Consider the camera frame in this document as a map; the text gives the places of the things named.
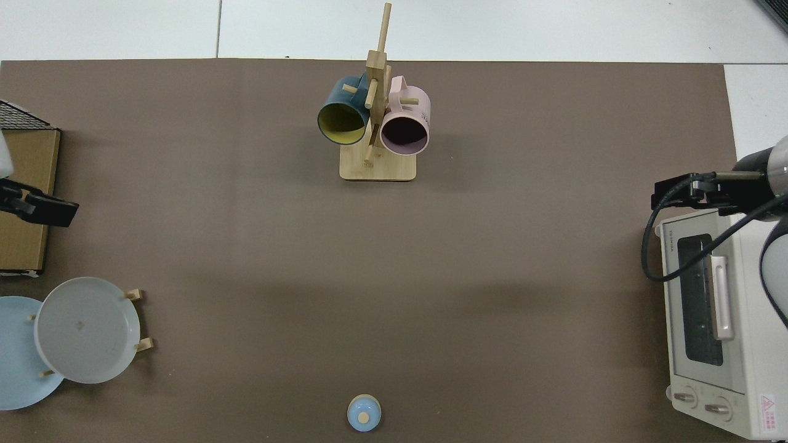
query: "pink mug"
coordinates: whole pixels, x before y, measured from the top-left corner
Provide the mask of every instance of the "pink mug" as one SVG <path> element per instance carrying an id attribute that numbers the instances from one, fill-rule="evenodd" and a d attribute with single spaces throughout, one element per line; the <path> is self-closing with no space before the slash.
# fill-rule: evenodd
<path id="1" fill-rule="evenodd" d="M 429 143 L 429 96 L 421 88 L 392 78 L 388 93 L 390 111 L 381 123 L 381 142 L 394 154 L 416 155 Z"/>

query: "plate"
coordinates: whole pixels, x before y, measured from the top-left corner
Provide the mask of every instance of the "plate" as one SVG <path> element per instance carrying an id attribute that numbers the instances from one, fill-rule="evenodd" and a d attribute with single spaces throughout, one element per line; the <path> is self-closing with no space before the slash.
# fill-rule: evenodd
<path id="1" fill-rule="evenodd" d="M 44 363 L 79 383 L 103 383 L 123 372 L 139 343 L 139 317 L 124 294 L 95 277 L 53 289 L 35 319 L 35 346 Z"/>
<path id="2" fill-rule="evenodd" d="M 35 325 L 28 315 L 38 314 L 40 307 L 27 297 L 0 297 L 0 411 L 38 403 L 63 381 L 60 374 L 39 377 L 50 368 L 35 350 Z"/>

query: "wire rack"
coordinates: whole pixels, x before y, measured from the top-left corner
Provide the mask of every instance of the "wire rack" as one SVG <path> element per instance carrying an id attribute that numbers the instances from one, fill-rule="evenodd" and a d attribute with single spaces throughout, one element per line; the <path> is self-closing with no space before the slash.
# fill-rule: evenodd
<path id="1" fill-rule="evenodd" d="M 0 100 L 0 129 L 56 129 L 26 110 Z"/>

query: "brown tabletop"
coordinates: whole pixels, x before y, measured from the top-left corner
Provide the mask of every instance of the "brown tabletop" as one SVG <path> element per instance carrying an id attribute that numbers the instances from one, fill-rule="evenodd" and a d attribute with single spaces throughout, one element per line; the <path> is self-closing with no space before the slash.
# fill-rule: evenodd
<path id="1" fill-rule="evenodd" d="M 738 440 L 665 398 L 638 262 L 653 183 L 735 161 L 722 66 L 392 66 L 433 107 L 409 183 L 343 181 L 317 129 L 361 61 L 4 61 L 81 207 L 0 295 L 139 287 L 156 347 L 0 413 L 0 441 Z"/>

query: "oven door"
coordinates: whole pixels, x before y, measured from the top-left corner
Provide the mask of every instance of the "oven door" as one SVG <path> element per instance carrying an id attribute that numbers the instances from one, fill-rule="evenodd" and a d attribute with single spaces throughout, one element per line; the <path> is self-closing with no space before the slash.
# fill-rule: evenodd
<path id="1" fill-rule="evenodd" d="M 716 211 L 664 222 L 665 271 L 678 269 L 728 226 L 730 218 Z M 676 375 L 744 393 L 732 241 L 736 239 L 726 240 L 712 256 L 665 284 L 668 340 Z"/>

